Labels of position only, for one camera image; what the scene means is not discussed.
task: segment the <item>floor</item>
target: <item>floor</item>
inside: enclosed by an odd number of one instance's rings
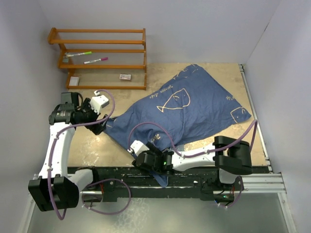
[[[190,64],[173,63],[173,64],[148,64],[148,81],[147,90],[111,90],[116,101],[116,108],[112,116],[123,114],[134,102],[158,90],[165,82],[171,79],[175,74]],[[248,110],[252,112],[248,100],[247,92],[240,73],[238,64],[198,64],[203,67],[219,84],[229,91],[234,98]],[[141,72],[135,73],[130,71],[136,79],[143,79]],[[104,84],[101,80],[103,73],[100,75],[92,74],[92,78],[87,80],[84,74],[80,78],[83,84]],[[94,90],[73,90],[80,92],[83,97],[91,98]],[[102,110],[103,114],[108,114],[111,110],[111,104]],[[251,117],[248,121],[236,125],[219,132],[217,135],[225,135],[228,137],[238,138],[252,122]],[[250,132],[245,141],[250,142],[252,132]],[[202,147],[213,142],[213,138],[209,137],[200,141],[188,143],[185,150],[191,150]],[[254,166],[265,166],[264,152],[260,141],[259,133],[256,134],[255,143],[252,150],[252,164]],[[91,131],[84,127],[76,130],[73,137],[68,166],[131,166],[132,156],[108,135],[102,133],[95,136]]]

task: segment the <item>gray wall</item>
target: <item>gray wall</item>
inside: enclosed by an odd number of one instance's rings
[[[302,233],[311,228],[311,1],[283,0],[246,64],[268,154]]]
[[[146,28],[150,63],[245,63],[280,0],[39,2],[57,28]]]
[[[17,232],[28,180],[45,157],[48,116],[65,86],[50,29],[36,0],[0,1],[1,232]]]

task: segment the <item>blue fabric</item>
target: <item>blue fabric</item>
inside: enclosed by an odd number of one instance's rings
[[[175,145],[183,145],[210,137],[250,117],[202,67],[190,65],[158,91],[138,100],[124,114],[109,119],[104,132],[127,149],[130,131],[137,124],[149,121],[166,129]],[[153,142],[160,150],[171,146],[166,134],[150,124],[139,126],[131,143],[134,140],[144,144]]]

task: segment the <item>purple marker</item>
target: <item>purple marker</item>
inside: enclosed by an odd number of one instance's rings
[[[84,64],[89,64],[89,63],[99,62],[99,61],[104,61],[104,60],[108,60],[108,57],[104,57],[104,58],[101,58],[101,59],[92,60],[92,61],[88,61],[88,62],[83,62],[83,63]]]

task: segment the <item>wooden shelf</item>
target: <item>wooden shelf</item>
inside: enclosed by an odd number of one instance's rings
[[[92,40],[92,39],[62,39],[59,33],[141,33],[141,40]],[[50,44],[58,44],[60,48],[60,56],[58,58],[58,67],[60,69],[68,69],[68,78],[66,88],[68,89],[142,89],[146,90],[147,86],[147,50],[146,50],[146,30],[131,29],[56,29],[52,28],[48,36]],[[67,49],[65,44],[111,44],[111,45],[142,45],[142,49]],[[143,53],[142,64],[75,64],[73,59],[69,57],[68,62],[64,63],[65,53],[69,52],[88,52],[92,53]],[[143,69],[145,71],[143,86],[69,86],[70,77],[75,73],[76,69]]]

